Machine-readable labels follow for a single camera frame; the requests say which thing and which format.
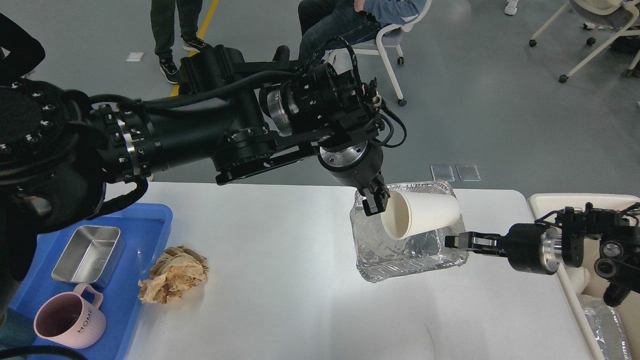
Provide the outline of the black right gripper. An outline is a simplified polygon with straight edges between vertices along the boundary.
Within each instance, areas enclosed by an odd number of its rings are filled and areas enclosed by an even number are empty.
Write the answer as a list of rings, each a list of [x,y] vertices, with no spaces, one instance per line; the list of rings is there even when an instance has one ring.
[[[503,256],[515,271],[554,275],[561,262],[560,235],[556,228],[541,223],[517,223],[500,240],[500,234],[476,231],[446,235],[445,247],[476,255]]]

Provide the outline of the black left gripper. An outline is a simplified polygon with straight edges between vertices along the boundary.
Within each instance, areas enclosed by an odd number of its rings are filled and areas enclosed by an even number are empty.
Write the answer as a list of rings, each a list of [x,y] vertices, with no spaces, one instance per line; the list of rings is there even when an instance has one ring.
[[[334,152],[322,147],[318,155],[320,164],[340,184],[357,189],[367,217],[384,213],[390,199],[390,191],[382,175],[383,159],[381,146],[369,141]]]

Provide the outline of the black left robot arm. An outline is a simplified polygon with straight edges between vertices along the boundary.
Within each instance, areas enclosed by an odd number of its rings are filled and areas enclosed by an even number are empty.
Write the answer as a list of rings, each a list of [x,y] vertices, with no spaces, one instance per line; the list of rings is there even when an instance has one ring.
[[[355,50],[331,38],[310,61],[248,63],[218,45],[182,60],[178,96],[155,100],[87,96],[42,80],[1,87],[1,284],[20,283],[36,238],[112,214],[146,193],[153,173],[209,158],[218,185],[318,157],[386,210],[379,132],[395,121],[365,83]]]

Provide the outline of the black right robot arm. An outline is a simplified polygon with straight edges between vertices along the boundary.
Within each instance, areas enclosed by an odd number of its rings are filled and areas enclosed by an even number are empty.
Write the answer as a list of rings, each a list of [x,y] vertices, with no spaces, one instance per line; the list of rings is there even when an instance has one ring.
[[[603,300],[617,307],[640,291],[639,204],[621,210],[584,207],[552,210],[533,223],[516,223],[506,235],[468,231],[445,237],[446,248],[506,258],[515,271],[553,275],[560,265],[579,268],[585,240],[599,243],[595,274],[608,282]]]

